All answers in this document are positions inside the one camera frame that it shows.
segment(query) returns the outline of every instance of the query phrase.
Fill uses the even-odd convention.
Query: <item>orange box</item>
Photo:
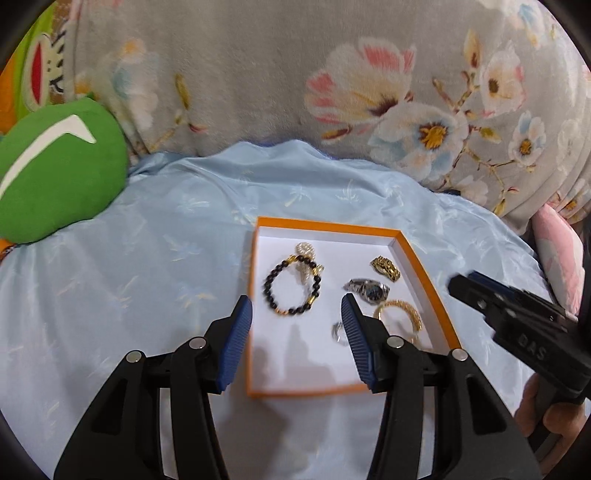
[[[324,265],[320,297],[311,310],[280,316],[270,309],[263,283],[275,265],[295,253],[299,242],[309,242],[316,262]],[[379,275],[370,262],[383,255],[401,271],[393,283]],[[460,342],[447,312],[425,269],[400,230],[336,223],[258,218],[252,241],[249,295],[253,304],[252,327],[246,349],[246,389],[250,397],[302,397],[367,390],[361,383],[350,349],[337,343],[332,326],[340,321],[343,286],[352,278],[370,278],[390,286],[388,300],[413,304],[424,328],[418,347],[447,354]],[[273,282],[280,308],[299,306],[307,293],[295,265]],[[363,313],[373,316],[375,306],[356,295]],[[407,314],[385,309],[382,321],[392,335],[409,338]]]

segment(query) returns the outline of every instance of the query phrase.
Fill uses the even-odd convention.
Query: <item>metal screw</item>
[[[142,352],[138,352],[137,350],[133,350],[132,352],[129,352],[125,356],[125,359],[130,364],[136,364],[137,362],[139,362],[142,359]]]
[[[391,348],[402,348],[404,346],[404,340],[401,337],[395,335],[388,337],[386,343]]]
[[[461,348],[456,348],[452,352],[452,357],[459,362],[464,362],[465,360],[468,360],[468,353],[465,350],[462,350]]]
[[[193,350],[201,350],[201,348],[204,348],[206,345],[207,340],[203,337],[191,338],[191,341],[189,342],[189,347]]]

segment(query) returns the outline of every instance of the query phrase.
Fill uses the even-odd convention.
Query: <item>stuffed toy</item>
[[[95,217],[127,164],[119,125],[90,98],[26,116],[0,141],[0,238],[26,244]]]

